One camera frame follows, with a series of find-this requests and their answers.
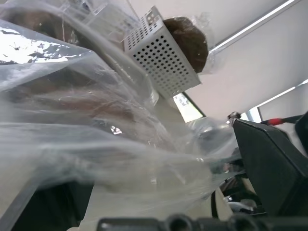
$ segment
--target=brown fuzzy object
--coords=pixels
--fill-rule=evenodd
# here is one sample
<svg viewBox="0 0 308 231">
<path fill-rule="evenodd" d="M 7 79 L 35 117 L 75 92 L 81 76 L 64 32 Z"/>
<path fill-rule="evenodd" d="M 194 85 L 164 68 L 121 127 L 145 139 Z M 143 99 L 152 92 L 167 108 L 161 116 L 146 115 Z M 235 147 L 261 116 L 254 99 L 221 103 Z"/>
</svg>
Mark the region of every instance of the brown fuzzy object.
<svg viewBox="0 0 308 231">
<path fill-rule="evenodd" d="M 195 72 L 202 72 L 208 56 L 205 35 L 186 17 L 169 18 L 164 23 Z"/>
</svg>

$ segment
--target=clear plastic sheet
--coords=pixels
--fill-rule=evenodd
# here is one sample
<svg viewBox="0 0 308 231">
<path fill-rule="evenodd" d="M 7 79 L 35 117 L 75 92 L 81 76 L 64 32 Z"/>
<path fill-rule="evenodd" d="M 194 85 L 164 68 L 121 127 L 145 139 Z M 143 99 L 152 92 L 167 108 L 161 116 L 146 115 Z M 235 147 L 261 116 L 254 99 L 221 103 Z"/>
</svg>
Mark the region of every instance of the clear plastic sheet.
<svg viewBox="0 0 308 231">
<path fill-rule="evenodd" d="M 96 52 L 126 83 L 137 86 L 144 101 L 149 105 L 156 103 L 158 94 L 146 73 L 121 49 L 83 22 L 87 12 L 78 7 L 71 7 L 68 12 L 62 4 L 62 0 L 10 0 L 0 5 L 0 19 Z"/>
<path fill-rule="evenodd" d="M 232 156 L 234 149 L 238 147 L 233 128 L 224 121 L 205 117 L 187 125 L 193 131 L 188 141 L 197 142 L 204 156 L 227 158 Z"/>
<path fill-rule="evenodd" d="M 216 66 L 215 52 L 211 51 L 215 41 L 208 14 L 172 17 L 164 23 L 196 73 L 212 74 Z"/>
<path fill-rule="evenodd" d="M 45 6 L 28 4 L 17 13 Z M 1 9 L 5 19 L 16 13 L 12 2 Z M 236 174 L 213 171 L 217 159 L 198 149 L 185 154 L 153 115 L 151 88 L 141 93 L 122 75 L 130 65 L 109 66 L 111 56 L 131 62 L 106 40 L 95 53 L 3 20 L 0 37 L 0 230 L 11 230 L 34 190 L 64 181 L 95 182 L 86 214 L 95 223 L 183 213 Z"/>
<path fill-rule="evenodd" d="M 140 20 L 128 0 L 41 0 L 77 17 L 105 38 L 120 43 Z"/>
</svg>

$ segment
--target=black plastic part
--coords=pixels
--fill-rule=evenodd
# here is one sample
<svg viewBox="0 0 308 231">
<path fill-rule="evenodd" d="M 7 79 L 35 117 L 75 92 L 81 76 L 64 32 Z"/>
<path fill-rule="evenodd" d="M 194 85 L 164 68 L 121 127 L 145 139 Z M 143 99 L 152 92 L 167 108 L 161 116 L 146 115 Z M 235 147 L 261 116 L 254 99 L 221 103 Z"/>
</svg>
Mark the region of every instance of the black plastic part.
<svg viewBox="0 0 308 231">
<path fill-rule="evenodd" d="M 308 154 L 308 112 L 295 124 L 295 131 Z"/>
<path fill-rule="evenodd" d="M 233 128 L 265 211 L 272 216 L 308 215 L 308 159 L 273 127 L 236 120 Z"/>
<path fill-rule="evenodd" d="M 212 217 L 213 218 L 218 218 L 215 192 L 213 192 L 212 195 L 211 195 L 211 210 L 212 210 Z"/>
<path fill-rule="evenodd" d="M 190 220 L 174 215 L 166 221 L 152 218 L 107 218 L 100 220 L 97 231 L 307 231 L 306 218 L 253 218 L 236 215 L 229 221 L 213 218 Z"/>
<path fill-rule="evenodd" d="M 93 185 L 65 183 L 34 193 L 12 231 L 67 231 L 84 218 Z"/>
</svg>

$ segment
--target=perforated metal box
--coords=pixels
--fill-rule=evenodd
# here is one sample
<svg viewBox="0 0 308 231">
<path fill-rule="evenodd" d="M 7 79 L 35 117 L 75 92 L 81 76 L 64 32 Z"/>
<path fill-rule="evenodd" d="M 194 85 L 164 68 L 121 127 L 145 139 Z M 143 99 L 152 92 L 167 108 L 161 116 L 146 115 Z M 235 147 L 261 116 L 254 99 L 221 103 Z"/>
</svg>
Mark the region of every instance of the perforated metal box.
<svg viewBox="0 0 308 231">
<path fill-rule="evenodd" d="M 150 76 L 166 99 L 201 83 L 156 7 L 141 19 L 141 26 L 124 40 L 125 53 Z"/>
</svg>

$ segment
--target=fluorescent light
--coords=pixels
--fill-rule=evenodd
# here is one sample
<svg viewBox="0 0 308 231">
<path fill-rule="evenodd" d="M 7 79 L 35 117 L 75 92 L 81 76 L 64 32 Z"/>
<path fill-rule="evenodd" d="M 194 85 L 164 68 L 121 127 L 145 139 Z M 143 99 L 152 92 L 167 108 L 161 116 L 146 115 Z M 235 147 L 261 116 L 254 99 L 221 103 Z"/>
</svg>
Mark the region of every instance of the fluorescent light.
<svg viewBox="0 0 308 231">
<path fill-rule="evenodd" d="M 287 2 L 285 2 L 284 4 L 282 4 L 281 6 L 277 7 L 275 10 L 269 12 L 268 14 L 266 14 L 265 16 L 263 16 L 262 18 L 258 19 L 257 21 L 255 21 L 254 23 L 250 24 L 248 27 L 245 27 L 243 30 L 241 30 L 240 32 L 236 33 L 235 35 L 233 35 L 232 37 L 230 37 L 229 39 L 225 40 L 224 42 L 222 42 L 221 44 L 219 44 L 218 46 L 214 47 L 210 52 L 213 52 L 219 48 L 221 48 L 222 46 L 226 45 L 228 42 L 231 42 L 233 39 L 237 38 L 238 36 L 240 36 L 241 34 L 245 33 L 247 30 L 253 28 L 255 25 L 261 23 L 262 21 L 264 21 L 265 19 L 267 19 L 268 17 L 272 16 L 273 14 L 277 13 L 278 11 L 280 11 L 281 9 L 283 9 L 284 7 L 290 5 L 292 2 L 294 2 L 295 0 L 288 0 Z"/>
<path fill-rule="evenodd" d="M 301 83 L 301 85 L 308 83 L 308 79 Z"/>
<path fill-rule="evenodd" d="M 265 102 L 259 104 L 259 105 L 256 106 L 256 107 L 263 106 L 263 105 L 265 105 L 266 103 L 268 103 L 268 102 L 270 102 L 270 101 L 272 101 L 272 100 L 274 100 L 274 99 L 277 99 L 278 97 L 280 97 L 280 96 L 282 96 L 282 95 L 284 95 L 284 94 L 286 94 L 286 93 L 288 93 L 288 92 L 290 92 L 290 91 L 292 91 L 292 90 L 294 90 L 294 89 L 295 89 L 295 87 L 292 87 L 292 88 L 290 88 L 290 89 L 288 89 L 288 90 L 285 90 L 283 93 L 280 93 L 279 95 L 276 95 L 276 96 L 274 96 L 273 98 L 270 98 L 269 100 L 266 100 Z"/>
</svg>

